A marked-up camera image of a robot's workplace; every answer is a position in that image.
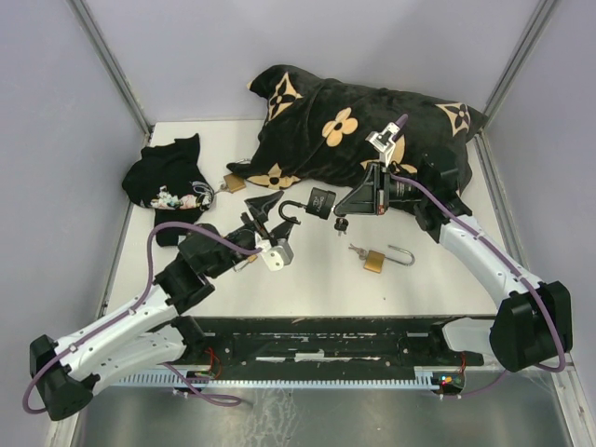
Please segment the black-headed keys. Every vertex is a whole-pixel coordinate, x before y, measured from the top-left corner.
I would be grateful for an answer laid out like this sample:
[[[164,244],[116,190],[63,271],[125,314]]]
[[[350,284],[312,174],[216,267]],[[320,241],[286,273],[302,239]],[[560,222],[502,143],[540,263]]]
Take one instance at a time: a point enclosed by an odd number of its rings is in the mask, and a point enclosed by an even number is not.
[[[337,235],[339,237],[341,237],[346,234],[348,226],[349,226],[348,219],[345,216],[338,216],[335,219],[333,228],[336,231]]]

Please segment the black padlock shackle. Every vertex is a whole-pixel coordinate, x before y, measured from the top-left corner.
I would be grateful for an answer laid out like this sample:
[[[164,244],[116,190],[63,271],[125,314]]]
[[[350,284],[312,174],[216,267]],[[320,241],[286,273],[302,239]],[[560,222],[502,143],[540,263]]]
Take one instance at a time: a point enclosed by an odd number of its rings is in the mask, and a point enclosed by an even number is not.
[[[293,200],[284,200],[278,206],[278,215],[285,222],[300,225],[301,222],[296,217],[289,216],[284,212],[286,207],[293,206],[304,209],[306,214],[319,217],[322,220],[328,220],[332,213],[335,199],[336,194],[333,191],[313,187],[306,204]]]

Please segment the small brass padlock long shackle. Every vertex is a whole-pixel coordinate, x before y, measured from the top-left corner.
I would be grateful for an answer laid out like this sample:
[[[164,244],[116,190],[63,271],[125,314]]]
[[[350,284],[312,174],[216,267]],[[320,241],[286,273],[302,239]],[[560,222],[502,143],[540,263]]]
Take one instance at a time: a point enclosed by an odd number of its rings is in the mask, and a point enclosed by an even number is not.
[[[248,256],[246,259],[242,260],[240,263],[236,264],[233,267],[233,270],[235,272],[240,272],[242,271],[244,268],[246,268],[248,265],[252,264],[253,262],[255,262],[257,259],[259,258],[258,255],[253,254]]]

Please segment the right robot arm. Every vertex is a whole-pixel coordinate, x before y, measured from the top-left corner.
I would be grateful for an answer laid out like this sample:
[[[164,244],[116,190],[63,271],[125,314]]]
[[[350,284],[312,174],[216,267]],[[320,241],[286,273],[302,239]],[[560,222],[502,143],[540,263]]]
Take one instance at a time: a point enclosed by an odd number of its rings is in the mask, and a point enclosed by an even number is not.
[[[348,215],[381,215],[407,201],[419,227],[464,265],[496,306],[490,319],[461,317],[442,324],[427,341],[435,362],[461,352],[494,357],[508,372],[536,366],[558,373],[573,346],[570,292],[547,283],[503,251],[481,228],[458,193],[451,153],[428,152],[415,174],[396,163],[369,164],[362,180],[333,208],[337,229]]]

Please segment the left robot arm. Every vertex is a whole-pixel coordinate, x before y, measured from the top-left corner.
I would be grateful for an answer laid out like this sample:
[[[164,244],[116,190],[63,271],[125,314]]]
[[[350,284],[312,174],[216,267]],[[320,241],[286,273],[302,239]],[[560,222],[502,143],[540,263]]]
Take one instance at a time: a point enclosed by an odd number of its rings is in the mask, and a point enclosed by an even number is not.
[[[145,367],[201,360],[206,341],[186,313],[213,293],[212,280],[251,256],[264,259],[272,271],[292,260],[291,223],[266,226],[282,196],[277,191],[247,199],[241,226],[225,236],[210,224],[155,226],[146,240],[147,280],[140,294],[82,329],[58,339],[43,334],[30,343],[23,410],[58,422]],[[33,392],[43,403],[38,410],[30,405]]]

